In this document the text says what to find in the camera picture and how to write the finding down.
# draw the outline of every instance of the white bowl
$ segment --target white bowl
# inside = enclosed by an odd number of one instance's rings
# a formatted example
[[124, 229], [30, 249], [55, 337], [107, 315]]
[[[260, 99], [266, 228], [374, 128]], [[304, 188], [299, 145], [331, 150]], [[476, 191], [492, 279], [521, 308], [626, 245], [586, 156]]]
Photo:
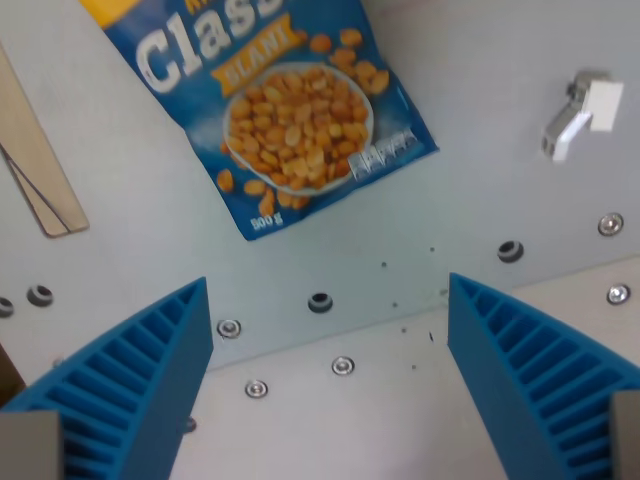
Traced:
[[[299, 72], [299, 73], [303, 73], [303, 72], [306, 72], [307, 70], [309, 70], [312, 67], [320, 67], [320, 68], [322, 68], [324, 70], [328, 70], [336, 78], [339, 78], [341, 80], [346, 80], [349, 83], [349, 87], [351, 88], [351, 91], [357, 92], [359, 95], [362, 96], [363, 105], [369, 111], [369, 116], [367, 117], [367, 120], [365, 121], [365, 126], [367, 127], [367, 130], [369, 131], [369, 138], [367, 138], [367, 140], [365, 141], [365, 144], [364, 144], [365, 149], [368, 148], [371, 145], [371, 137], [373, 136], [373, 109], [371, 108], [371, 103], [369, 102], [369, 99], [364, 94], [362, 89], [358, 86], [358, 84], [356, 82], [354, 82], [348, 75], [346, 75], [345, 73], [341, 72], [340, 70], [337, 70], [337, 69], [335, 69], [333, 67], [325, 65], [324, 63], [312, 63], [312, 62], [280, 63], [278, 65], [275, 65], [275, 66], [265, 70], [252, 83], [247, 85], [245, 87], [245, 89], [247, 87], [249, 87], [249, 86], [261, 86], [261, 85], [263, 85], [265, 83], [265, 81], [267, 80], [267, 78], [269, 76], [271, 76], [273, 73], [276, 73], [276, 72], [296, 71], [296, 72]], [[223, 128], [223, 133], [224, 133], [224, 139], [227, 142], [227, 145], [229, 144], [229, 136], [230, 136], [229, 135], [229, 126], [231, 124], [231, 106], [234, 104], [234, 102], [236, 100], [244, 97], [244, 90], [245, 89], [243, 89], [240, 93], [238, 93], [237, 95], [235, 95], [231, 99], [231, 101], [229, 102], [229, 105], [227, 106], [227, 110], [226, 110], [226, 112], [224, 114], [224, 120], [223, 120], [222, 128]], [[286, 192], [286, 193], [288, 193], [290, 195], [304, 196], [304, 197], [316, 197], [316, 196], [319, 196], [319, 195], [324, 195], [325, 193], [329, 193], [330, 191], [335, 190], [336, 188], [340, 187], [341, 185], [344, 185], [349, 180], [349, 178], [351, 178], [351, 173], [349, 173], [348, 175], [345, 175], [342, 178], [338, 178], [338, 179], [334, 180], [331, 183], [327, 183], [320, 190], [316, 190], [315, 188], [303, 188], [302, 190], [291, 190], [289, 187], [286, 187], [286, 186], [283, 187], [283, 186], [276, 185], [273, 182], [273, 180], [271, 180], [269, 175], [264, 174], [264, 173], [256, 172], [253, 169], [253, 167], [251, 166], [251, 164], [244, 159], [244, 157], [242, 156], [241, 153], [238, 153], [238, 152], [236, 152], [236, 151], [234, 151], [232, 149], [230, 149], [230, 150], [231, 150], [231, 153], [233, 153], [233, 155], [240, 162], [242, 162], [249, 170], [251, 170], [257, 177], [259, 177], [261, 180], [263, 180], [268, 185], [271, 185], [273, 188], [275, 188], [277, 190], [282, 190], [283, 192]]]

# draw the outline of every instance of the rivet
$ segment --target rivet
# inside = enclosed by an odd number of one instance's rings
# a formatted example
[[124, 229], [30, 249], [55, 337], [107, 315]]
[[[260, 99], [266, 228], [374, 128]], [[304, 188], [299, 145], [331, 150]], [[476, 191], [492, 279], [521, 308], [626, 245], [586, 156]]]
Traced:
[[333, 364], [331, 364], [333, 373], [340, 376], [350, 375], [354, 368], [355, 364], [349, 357], [338, 357], [333, 361]]
[[262, 380], [252, 380], [244, 387], [244, 392], [250, 398], [263, 398], [269, 393], [267, 384]]
[[189, 417], [185, 425], [184, 434], [193, 433], [196, 431], [196, 428], [198, 428], [198, 422], [196, 422], [195, 418]]
[[620, 283], [618, 285], [614, 285], [607, 292], [607, 302], [611, 305], [622, 305], [631, 297], [631, 289]]
[[624, 227], [624, 218], [619, 213], [608, 213], [598, 222], [598, 232], [603, 237], [613, 237]]
[[234, 339], [242, 333], [242, 325], [237, 320], [221, 320], [218, 322], [217, 330], [222, 338]]

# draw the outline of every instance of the white plastic clip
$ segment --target white plastic clip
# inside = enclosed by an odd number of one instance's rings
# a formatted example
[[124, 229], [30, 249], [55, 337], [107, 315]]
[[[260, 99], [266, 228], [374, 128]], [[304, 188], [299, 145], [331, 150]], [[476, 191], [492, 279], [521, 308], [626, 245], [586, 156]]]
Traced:
[[623, 88], [605, 73], [579, 73], [569, 87], [569, 103], [545, 129], [544, 153], [554, 162], [564, 161], [569, 145], [589, 121], [592, 132], [612, 131]]

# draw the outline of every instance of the peanut bag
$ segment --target peanut bag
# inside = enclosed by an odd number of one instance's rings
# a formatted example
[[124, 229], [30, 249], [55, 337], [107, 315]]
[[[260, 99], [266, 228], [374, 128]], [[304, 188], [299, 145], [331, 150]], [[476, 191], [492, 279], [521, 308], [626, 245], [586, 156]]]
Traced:
[[80, 0], [247, 240], [437, 150], [359, 0]]

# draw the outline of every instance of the metal plate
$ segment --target metal plate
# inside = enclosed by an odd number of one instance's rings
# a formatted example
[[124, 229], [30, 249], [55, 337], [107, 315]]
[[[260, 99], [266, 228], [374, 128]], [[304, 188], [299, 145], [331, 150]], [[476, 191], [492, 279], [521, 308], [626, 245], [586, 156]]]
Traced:
[[[640, 259], [515, 295], [638, 363], [640, 297], [609, 305], [618, 282], [640, 289]], [[446, 346], [446, 318], [430, 312], [212, 372], [171, 479], [506, 479]], [[353, 358], [353, 374], [333, 374], [338, 355]], [[254, 377], [269, 385], [259, 401], [244, 394]]]
[[[35, 374], [206, 275], [213, 324], [243, 327], [218, 342], [215, 367], [438, 307], [450, 270], [509, 288], [633, 253], [639, 11], [626, 0], [372, 3], [378, 43], [442, 152], [247, 243], [183, 132], [79, 3], [4, 2], [0, 41], [92, 228], [40, 238], [0, 175], [0, 292], [16, 305], [3, 344]], [[625, 82], [616, 126], [581, 135], [555, 166], [541, 132], [584, 67]], [[625, 227], [603, 238], [610, 211]], [[506, 240], [526, 250], [512, 265], [496, 256]], [[54, 293], [49, 310], [18, 302], [36, 283]], [[316, 292], [333, 297], [329, 313], [308, 310]]]

